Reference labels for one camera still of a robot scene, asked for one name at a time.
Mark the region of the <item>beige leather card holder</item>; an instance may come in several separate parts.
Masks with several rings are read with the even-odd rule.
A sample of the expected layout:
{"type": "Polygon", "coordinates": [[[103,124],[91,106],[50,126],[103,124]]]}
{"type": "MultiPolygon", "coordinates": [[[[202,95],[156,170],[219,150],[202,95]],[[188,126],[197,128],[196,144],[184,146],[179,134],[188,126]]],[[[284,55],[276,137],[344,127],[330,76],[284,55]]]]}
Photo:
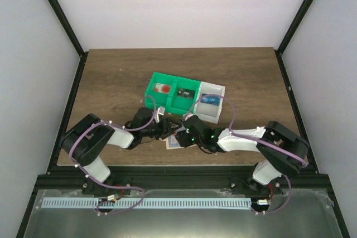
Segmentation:
{"type": "Polygon", "coordinates": [[[179,142],[176,140],[174,135],[166,138],[166,149],[179,149],[181,148],[179,142]]]}

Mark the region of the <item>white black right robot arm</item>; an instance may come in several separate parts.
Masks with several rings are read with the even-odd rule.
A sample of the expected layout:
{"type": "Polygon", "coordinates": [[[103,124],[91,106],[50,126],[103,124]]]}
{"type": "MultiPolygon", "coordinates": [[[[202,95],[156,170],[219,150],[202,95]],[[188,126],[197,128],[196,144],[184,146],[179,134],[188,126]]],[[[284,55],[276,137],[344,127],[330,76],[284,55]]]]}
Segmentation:
{"type": "Polygon", "coordinates": [[[308,142],[277,121],[269,121],[265,127],[233,130],[211,128],[198,116],[190,115],[182,122],[175,138],[181,147],[195,144],[208,153],[261,153],[264,160],[255,165],[247,179],[249,191],[254,195],[261,195],[274,179],[282,175],[296,176],[308,166],[305,161],[308,142]]]}

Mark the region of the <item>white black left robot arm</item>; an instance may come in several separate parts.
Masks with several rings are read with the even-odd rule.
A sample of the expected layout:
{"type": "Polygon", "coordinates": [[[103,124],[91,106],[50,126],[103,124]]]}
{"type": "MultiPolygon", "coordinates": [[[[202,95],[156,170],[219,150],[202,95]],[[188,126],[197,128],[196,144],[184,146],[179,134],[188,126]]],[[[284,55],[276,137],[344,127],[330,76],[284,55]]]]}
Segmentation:
{"type": "Polygon", "coordinates": [[[181,127],[181,122],[164,116],[165,109],[141,107],[133,119],[124,126],[104,122],[94,114],[88,114],[61,138],[60,147],[86,175],[96,181],[94,188],[99,194],[109,195],[114,189],[111,171],[100,158],[106,145],[131,150],[149,137],[164,140],[181,127]]]}

